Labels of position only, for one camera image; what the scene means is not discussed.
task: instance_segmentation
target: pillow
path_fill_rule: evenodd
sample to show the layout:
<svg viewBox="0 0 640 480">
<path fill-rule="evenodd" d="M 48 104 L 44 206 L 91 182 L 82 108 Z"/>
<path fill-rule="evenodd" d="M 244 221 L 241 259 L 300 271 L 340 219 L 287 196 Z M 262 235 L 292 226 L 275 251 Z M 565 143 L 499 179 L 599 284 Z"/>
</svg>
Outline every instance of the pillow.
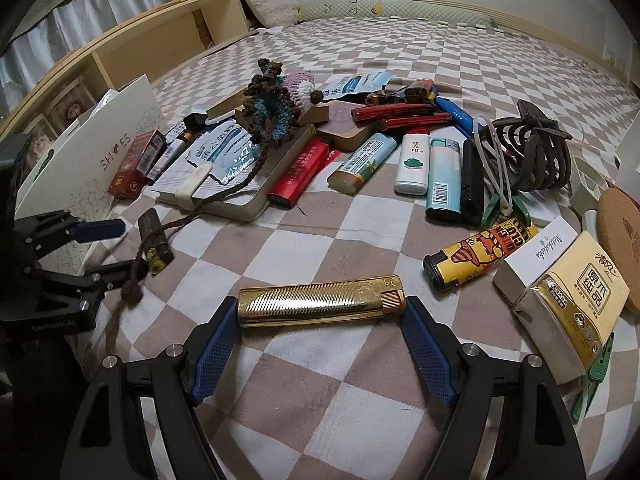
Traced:
<svg viewBox="0 0 640 480">
<path fill-rule="evenodd" d="M 301 22 L 345 16 L 356 18 L 399 16 L 467 25 L 494 25 L 492 19 L 484 12 L 418 0 L 316 0 L 304 4 L 300 9 Z"/>
<path fill-rule="evenodd" d="M 255 17 L 267 28 L 290 27 L 298 22 L 300 0 L 246 0 Z"/>
</svg>

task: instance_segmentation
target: ribbed gold surface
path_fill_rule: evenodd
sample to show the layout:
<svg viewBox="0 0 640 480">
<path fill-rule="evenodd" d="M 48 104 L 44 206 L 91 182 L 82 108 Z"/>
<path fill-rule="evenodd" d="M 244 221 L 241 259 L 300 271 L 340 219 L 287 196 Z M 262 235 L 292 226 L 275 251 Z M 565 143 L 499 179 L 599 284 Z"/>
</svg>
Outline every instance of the ribbed gold surface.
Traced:
<svg viewBox="0 0 640 480">
<path fill-rule="evenodd" d="M 379 317 L 404 309 L 395 275 L 349 282 L 244 288 L 238 293 L 242 326 L 282 326 Z"/>
</svg>

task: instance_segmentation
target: round cork board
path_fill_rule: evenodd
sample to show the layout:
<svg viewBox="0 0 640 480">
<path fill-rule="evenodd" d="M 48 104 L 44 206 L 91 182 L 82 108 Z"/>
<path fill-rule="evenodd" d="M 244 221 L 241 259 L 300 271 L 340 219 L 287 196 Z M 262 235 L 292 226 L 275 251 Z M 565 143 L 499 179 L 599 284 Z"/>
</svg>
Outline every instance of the round cork board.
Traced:
<svg viewBox="0 0 640 480">
<path fill-rule="evenodd" d="M 619 189 L 605 190 L 598 201 L 598 240 L 629 287 L 626 307 L 640 314 L 640 211 Z"/>
</svg>

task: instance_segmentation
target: curtain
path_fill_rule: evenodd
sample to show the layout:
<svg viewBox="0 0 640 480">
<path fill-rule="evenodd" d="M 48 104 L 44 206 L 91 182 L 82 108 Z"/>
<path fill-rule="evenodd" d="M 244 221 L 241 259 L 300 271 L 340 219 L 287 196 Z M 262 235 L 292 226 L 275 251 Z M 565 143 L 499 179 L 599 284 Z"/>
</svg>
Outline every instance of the curtain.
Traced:
<svg viewBox="0 0 640 480">
<path fill-rule="evenodd" d="M 0 120 L 69 51 L 171 0 L 69 0 L 15 38 L 0 58 Z"/>
</svg>

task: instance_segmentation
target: checkered bedsheet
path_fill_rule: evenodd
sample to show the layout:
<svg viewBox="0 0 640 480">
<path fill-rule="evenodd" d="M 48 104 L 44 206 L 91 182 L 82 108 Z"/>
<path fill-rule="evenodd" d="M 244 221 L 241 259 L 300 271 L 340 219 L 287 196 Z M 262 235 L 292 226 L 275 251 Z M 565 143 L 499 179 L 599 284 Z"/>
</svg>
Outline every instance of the checkered bedsheet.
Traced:
<svg viewBox="0 0 640 480">
<path fill-rule="evenodd" d="M 561 121 L 574 136 L 572 150 L 610 179 L 614 149 L 640 107 L 617 80 L 530 38 L 423 20 L 332 18 L 246 38 L 168 78 L 156 91 L 168 123 L 193 104 L 210 104 L 245 85 L 260 57 L 281 61 L 289 71 L 311 70 L 320 84 L 331 74 L 361 68 L 433 78 L 442 95 L 491 119 L 517 115 L 517 99 L 526 99 Z M 326 185 L 338 160 L 290 211 L 270 207 L 252 224 L 197 219 L 175 235 L 175 260 L 146 280 L 138 306 L 127 308 L 118 291 L 110 292 L 94 332 L 74 336 L 84 370 L 92 374 L 107 354 L 137 360 L 183 342 L 243 286 L 388 273 L 398 273 L 405 293 L 418 295 L 460 340 L 520 360 L 532 343 L 490 275 L 451 294 L 432 293 L 422 275 L 423 256 L 471 231 L 429 224 L 423 198 L 395 195 L 397 163 L 398 150 L 355 197 Z M 154 205 L 151 195 L 118 204 L 114 215 L 128 233 L 99 244 L 94 261 L 133 257 L 140 243 L 136 220 Z M 579 228 L 568 193 L 556 193 L 556 201 Z M 156 209 L 165 222 L 180 217 L 174 208 Z M 615 332 L 609 373 L 578 434 L 593 480 L 610 471 L 640 424 L 640 323 L 625 310 Z M 171 479 L 153 404 L 147 399 L 143 407 L 159 476 Z M 390 322 L 247 330 L 216 394 L 197 412 L 223 469 L 239 480 L 418 478 L 446 418 L 420 384 L 401 332 Z M 499 417 L 496 399 L 475 478 L 488 467 Z"/>
</svg>

